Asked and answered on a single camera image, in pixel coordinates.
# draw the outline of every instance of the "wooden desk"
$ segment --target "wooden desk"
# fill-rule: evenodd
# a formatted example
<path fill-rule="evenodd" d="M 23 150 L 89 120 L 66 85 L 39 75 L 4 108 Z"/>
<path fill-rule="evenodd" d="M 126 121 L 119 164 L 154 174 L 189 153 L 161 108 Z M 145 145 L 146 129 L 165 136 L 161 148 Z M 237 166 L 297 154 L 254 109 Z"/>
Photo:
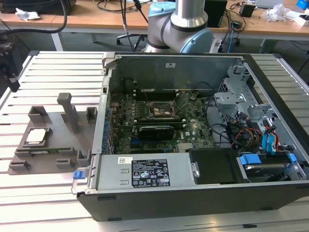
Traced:
<path fill-rule="evenodd" d="M 242 1 L 234 1 L 229 0 L 227 3 L 226 8 L 229 9 L 233 3 L 242 2 Z M 285 7 L 293 10 L 295 9 L 297 0 L 285 0 Z M 239 13 L 239 7 L 234 9 L 235 12 Z M 264 9 L 256 9 L 253 12 L 252 17 L 244 18 L 246 20 L 246 29 L 240 33 L 240 37 L 246 38 L 261 38 L 267 39 L 281 39 L 281 40 L 297 40 L 296 38 L 300 36 L 299 40 L 309 40 L 309 27 L 301 27 L 296 22 L 290 21 L 286 19 L 285 22 L 277 21 L 277 22 L 267 22 L 264 18 L 262 18 L 262 14 L 265 10 Z M 243 21 L 239 16 L 236 14 L 231 13 L 232 19 Z M 226 31 L 228 27 L 227 18 L 224 17 L 221 28 Z"/>
<path fill-rule="evenodd" d="M 241 0 L 228 0 L 227 9 Z M 285 6 L 294 9 L 297 0 L 284 0 Z M 77 0 L 77 3 L 68 16 L 68 23 L 64 32 L 92 33 L 93 41 L 96 41 L 95 33 L 124 33 L 121 14 L 102 11 L 97 8 L 92 0 Z M 150 4 L 145 4 L 142 10 L 148 15 Z M 119 2 L 108 2 L 108 9 L 120 9 Z M 240 38 L 260 38 L 276 40 L 309 40 L 309 27 L 300 27 L 297 23 L 288 19 L 286 22 L 267 22 L 261 17 L 265 10 L 257 9 L 251 18 L 245 18 L 246 29 L 239 34 Z M 63 23 L 63 16 L 41 15 L 42 19 L 25 22 L 15 14 L 0 14 L 1 19 L 11 28 L 42 28 L 55 29 Z M 127 13 L 129 32 L 133 34 L 147 34 L 148 25 L 139 12 Z M 242 21 L 236 14 L 232 14 L 234 20 Z M 220 28 L 211 28 L 215 37 L 222 38 L 228 30 L 227 18 L 224 17 Z M 52 34 L 57 51 L 63 51 L 61 34 Z"/>
<path fill-rule="evenodd" d="M 121 14 L 115 14 L 100 10 L 97 2 L 92 0 L 77 0 L 75 7 L 70 16 L 68 16 L 68 28 L 97 28 L 97 29 L 120 29 L 123 32 L 123 21 Z M 148 16 L 150 4 L 142 5 L 143 13 Z M 118 1 L 110 1 L 106 8 L 109 10 L 120 9 Z M 140 12 L 132 12 L 126 14 L 126 20 L 129 29 L 147 31 L 148 24 L 141 16 Z M 60 27 L 63 23 L 63 16 L 56 16 L 52 22 L 53 26 Z"/>

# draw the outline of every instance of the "sticker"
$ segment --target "sticker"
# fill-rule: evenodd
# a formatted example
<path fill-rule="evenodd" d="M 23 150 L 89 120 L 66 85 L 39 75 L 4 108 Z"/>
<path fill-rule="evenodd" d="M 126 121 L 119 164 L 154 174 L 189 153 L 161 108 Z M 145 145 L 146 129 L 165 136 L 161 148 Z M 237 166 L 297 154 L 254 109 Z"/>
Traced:
<path fill-rule="evenodd" d="M 118 157 L 118 164 L 130 164 L 133 157 Z"/>
<path fill-rule="evenodd" d="M 176 67 L 176 63 L 166 63 L 165 67 L 166 68 L 175 68 Z"/>
<path fill-rule="evenodd" d="M 132 160 L 132 186 L 135 188 L 170 186 L 167 159 Z"/>

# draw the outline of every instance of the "power supply label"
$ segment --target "power supply label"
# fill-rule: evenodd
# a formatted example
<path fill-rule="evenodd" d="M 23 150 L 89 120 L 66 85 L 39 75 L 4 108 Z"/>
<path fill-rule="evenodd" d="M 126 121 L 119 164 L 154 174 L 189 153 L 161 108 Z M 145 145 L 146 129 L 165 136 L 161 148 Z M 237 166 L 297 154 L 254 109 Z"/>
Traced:
<path fill-rule="evenodd" d="M 170 186 L 167 159 L 132 160 L 132 186 L 135 188 Z"/>

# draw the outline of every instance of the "floor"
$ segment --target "floor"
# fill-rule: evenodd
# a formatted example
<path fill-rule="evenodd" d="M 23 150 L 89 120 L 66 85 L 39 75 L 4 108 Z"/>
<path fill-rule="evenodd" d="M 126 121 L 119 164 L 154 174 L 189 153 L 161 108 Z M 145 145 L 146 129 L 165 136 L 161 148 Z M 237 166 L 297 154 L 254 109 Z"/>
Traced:
<path fill-rule="evenodd" d="M 30 50 L 55 51 L 52 37 L 49 34 L 37 33 L 20 33 L 18 36 L 23 40 Z M 97 43 L 92 43 L 91 34 L 89 33 L 62 33 L 63 47 L 65 51 L 131 51 L 127 39 L 122 39 L 121 45 L 116 44 L 116 36 L 118 34 L 97 34 Z M 19 47 L 22 58 L 28 54 L 28 49 L 22 45 L 17 38 L 15 43 Z M 232 53 L 258 53 L 260 50 L 261 39 L 241 39 L 239 46 L 232 46 Z M 141 42 L 139 51 L 146 46 L 146 41 Z M 309 44 L 298 45 L 301 49 L 296 48 L 290 41 L 279 41 L 273 53 L 281 54 L 290 66 L 298 71 L 302 64 L 309 58 Z M 224 45 L 223 52 L 226 52 L 228 45 Z M 309 81 L 309 63 L 304 67 L 300 76 Z M 5 85 L 0 80 L 0 95 L 5 89 Z"/>

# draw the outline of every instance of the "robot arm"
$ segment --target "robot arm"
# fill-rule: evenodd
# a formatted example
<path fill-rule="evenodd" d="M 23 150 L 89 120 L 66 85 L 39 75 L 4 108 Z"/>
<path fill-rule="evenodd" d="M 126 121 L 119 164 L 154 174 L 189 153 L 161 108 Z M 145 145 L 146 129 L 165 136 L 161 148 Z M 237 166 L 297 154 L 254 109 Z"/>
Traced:
<path fill-rule="evenodd" d="M 212 31 L 207 28 L 205 0 L 158 2 L 149 8 L 145 52 L 209 52 Z"/>

